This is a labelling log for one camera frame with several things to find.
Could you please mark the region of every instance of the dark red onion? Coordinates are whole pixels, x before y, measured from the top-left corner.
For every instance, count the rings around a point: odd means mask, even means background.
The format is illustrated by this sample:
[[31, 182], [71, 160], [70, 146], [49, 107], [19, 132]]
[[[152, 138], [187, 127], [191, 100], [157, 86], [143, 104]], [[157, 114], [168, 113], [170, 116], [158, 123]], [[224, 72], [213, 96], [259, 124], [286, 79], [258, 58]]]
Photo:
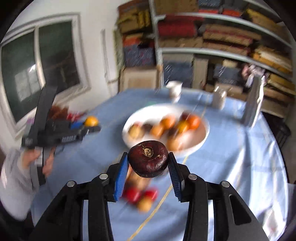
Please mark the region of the dark red onion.
[[168, 151], [159, 141], [144, 141], [130, 149], [128, 161], [140, 177], [152, 178], [167, 168]]

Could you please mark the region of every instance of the silver bolt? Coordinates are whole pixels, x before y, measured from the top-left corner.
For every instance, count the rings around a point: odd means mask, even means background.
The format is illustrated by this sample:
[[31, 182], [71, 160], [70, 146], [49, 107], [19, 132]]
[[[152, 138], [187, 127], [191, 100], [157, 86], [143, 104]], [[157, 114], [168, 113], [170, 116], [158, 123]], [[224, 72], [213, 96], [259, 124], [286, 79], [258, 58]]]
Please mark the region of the silver bolt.
[[100, 175], [100, 179], [106, 180], [108, 178], [108, 175], [106, 173], [103, 173]]
[[225, 187], [225, 188], [229, 188], [230, 184], [227, 181], [223, 181], [222, 186]]
[[68, 187], [74, 187], [74, 185], [75, 185], [75, 182], [74, 181], [69, 181], [69, 182], [67, 182], [67, 186]]
[[189, 174], [188, 177], [189, 177], [190, 180], [196, 180], [197, 179], [197, 175], [195, 175], [195, 174]]

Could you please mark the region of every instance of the white bowl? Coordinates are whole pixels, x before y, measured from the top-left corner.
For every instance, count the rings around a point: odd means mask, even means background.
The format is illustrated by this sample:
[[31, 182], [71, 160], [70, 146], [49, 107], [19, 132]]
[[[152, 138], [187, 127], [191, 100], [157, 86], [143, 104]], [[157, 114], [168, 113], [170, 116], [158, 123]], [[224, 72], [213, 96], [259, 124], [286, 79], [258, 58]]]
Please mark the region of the white bowl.
[[[132, 140], [128, 135], [128, 130], [135, 122], [141, 122], [143, 124], [148, 122], [154, 124], [160, 122], [161, 119], [168, 114], [174, 115], [177, 119], [179, 119], [183, 111], [190, 112], [191, 110], [189, 110], [186, 106], [177, 104], [156, 104], [142, 108], [133, 113], [126, 121], [122, 130], [122, 139], [129, 148], [132, 148], [142, 141], [148, 140], [160, 141], [166, 145], [167, 135], [163, 135], [160, 139], [156, 139], [150, 134], [145, 134], [143, 138]], [[185, 133], [184, 140], [186, 141], [184, 143], [184, 149], [180, 151], [173, 151], [174, 156], [176, 158], [185, 157], [200, 149], [207, 139], [209, 132], [209, 122], [202, 118], [201, 123], [196, 130], [189, 130]]]

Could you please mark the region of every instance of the white mug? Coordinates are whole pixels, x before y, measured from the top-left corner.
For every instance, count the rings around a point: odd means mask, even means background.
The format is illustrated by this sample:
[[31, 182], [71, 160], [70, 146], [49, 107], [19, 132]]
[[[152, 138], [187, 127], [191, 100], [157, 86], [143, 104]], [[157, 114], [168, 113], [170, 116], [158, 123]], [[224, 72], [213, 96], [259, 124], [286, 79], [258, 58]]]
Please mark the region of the white mug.
[[166, 88], [169, 89], [169, 95], [172, 101], [178, 102], [180, 97], [181, 97], [181, 92], [182, 92], [182, 82], [180, 81], [170, 81], [167, 85]]

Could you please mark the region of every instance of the blue tablecloth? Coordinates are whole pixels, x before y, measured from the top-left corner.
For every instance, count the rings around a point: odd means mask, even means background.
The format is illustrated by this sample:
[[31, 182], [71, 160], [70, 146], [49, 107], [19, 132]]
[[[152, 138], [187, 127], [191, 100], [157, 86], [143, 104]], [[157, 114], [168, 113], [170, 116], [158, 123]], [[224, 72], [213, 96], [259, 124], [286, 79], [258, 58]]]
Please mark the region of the blue tablecloth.
[[[287, 218], [287, 177], [275, 138], [262, 114], [253, 129], [240, 124], [243, 102], [227, 98], [225, 108], [219, 111], [210, 106], [211, 101], [212, 95], [203, 91], [182, 92], [179, 104], [192, 110], [198, 103], [195, 112], [209, 121], [210, 133], [198, 151], [177, 161], [186, 163], [191, 173], [205, 181], [229, 181], [264, 225], [270, 240], [277, 240]], [[127, 90], [92, 110], [90, 114], [102, 125], [101, 132], [65, 146], [56, 155], [52, 174], [32, 205], [34, 223], [67, 181], [91, 181], [120, 160], [122, 153], [128, 151], [121, 133], [131, 114], [148, 105], [169, 102], [166, 89], [158, 93]], [[188, 203], [178, 202], [169, 175], [154, 178], [151, 186], [157, 187], [160, 194], [147, 214], [138, 213], [122, 200], [109, 204], [115, 241], [183, 240]], [[87, 205], [84, 209], [83, 240], [88, 240]], [[208, 240], [212, 239], [213, 204], [209, 202]]]

